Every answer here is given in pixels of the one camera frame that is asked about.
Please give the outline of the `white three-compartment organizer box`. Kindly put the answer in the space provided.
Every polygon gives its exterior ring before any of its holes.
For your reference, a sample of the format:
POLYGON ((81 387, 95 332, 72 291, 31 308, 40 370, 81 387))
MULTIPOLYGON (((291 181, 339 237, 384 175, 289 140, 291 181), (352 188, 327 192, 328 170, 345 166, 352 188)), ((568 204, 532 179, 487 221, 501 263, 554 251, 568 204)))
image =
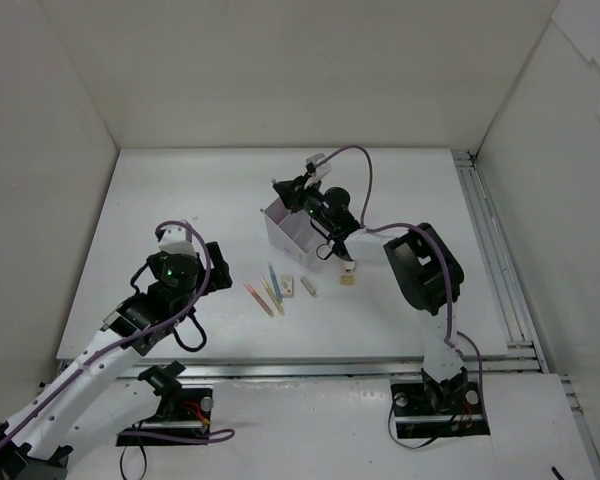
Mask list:
POLYGON ((262 210, 269 243, 302 267, 317 265, 317 250, 324 238, 311 226, 310 216, 300 211, 291 213, 280 199, 262 210))

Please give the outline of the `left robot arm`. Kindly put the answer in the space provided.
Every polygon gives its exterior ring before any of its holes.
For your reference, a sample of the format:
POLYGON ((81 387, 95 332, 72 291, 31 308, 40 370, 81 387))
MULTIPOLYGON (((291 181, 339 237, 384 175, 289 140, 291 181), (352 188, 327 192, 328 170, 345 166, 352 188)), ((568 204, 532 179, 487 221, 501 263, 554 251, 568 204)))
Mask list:
POLYGON ((193 301, 230 288, 232 279, 215 242, 202 254, 186 242, 172 244, 145 266, 154 283, 123 301, 82 354, 34 401, 0 422, 0 479, 64 479, 131 426, 176 414, 181 363, 150 367, 124 386, 116 381, 174 334, 175 315, 193 319, 193 301))

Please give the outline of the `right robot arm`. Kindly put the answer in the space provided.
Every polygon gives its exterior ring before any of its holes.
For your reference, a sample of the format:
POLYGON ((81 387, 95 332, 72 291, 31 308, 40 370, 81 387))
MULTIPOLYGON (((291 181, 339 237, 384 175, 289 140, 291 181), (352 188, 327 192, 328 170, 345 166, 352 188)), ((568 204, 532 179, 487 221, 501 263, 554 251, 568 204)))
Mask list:
POLYGON ((418 312, 424 343, 421 370, 425 405, 446 413, 463 402, 468 374, 457 347, 454 304, 464 271, 437 231, 428 223, 392 223, 369 228, 350 212, 350 195, 341 187, 320 190, 308 174, 273 181, 284 209, 303 213, 322 238, 318 257, 337 257, 347 273, 361 261, 390 268, 406 302, 418 312))

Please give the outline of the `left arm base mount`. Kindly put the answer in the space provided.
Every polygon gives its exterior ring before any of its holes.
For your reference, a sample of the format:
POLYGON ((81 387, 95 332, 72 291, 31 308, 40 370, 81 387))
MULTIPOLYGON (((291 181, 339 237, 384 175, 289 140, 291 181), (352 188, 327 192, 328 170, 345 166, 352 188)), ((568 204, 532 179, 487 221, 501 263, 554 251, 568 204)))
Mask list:
POLYGON ((185 367, 178 361, 151 366, 136 379, 147 383, 160 400, 156 412, 123 431, 117 447, 185 445, 185 439, 203 439, 210 433, 213 390, 186 384, 185 367))

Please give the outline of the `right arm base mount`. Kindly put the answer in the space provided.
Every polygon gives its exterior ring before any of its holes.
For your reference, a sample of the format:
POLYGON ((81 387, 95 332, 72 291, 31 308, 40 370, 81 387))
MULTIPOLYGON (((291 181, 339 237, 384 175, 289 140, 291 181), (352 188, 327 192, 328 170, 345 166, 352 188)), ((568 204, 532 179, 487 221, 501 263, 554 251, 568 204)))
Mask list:
POLYGON ((448 406, 434 408, 421 383, 393 383, 391 398, 389 426, 399 441, 419 444, 491 434, 475 381, 448 406))

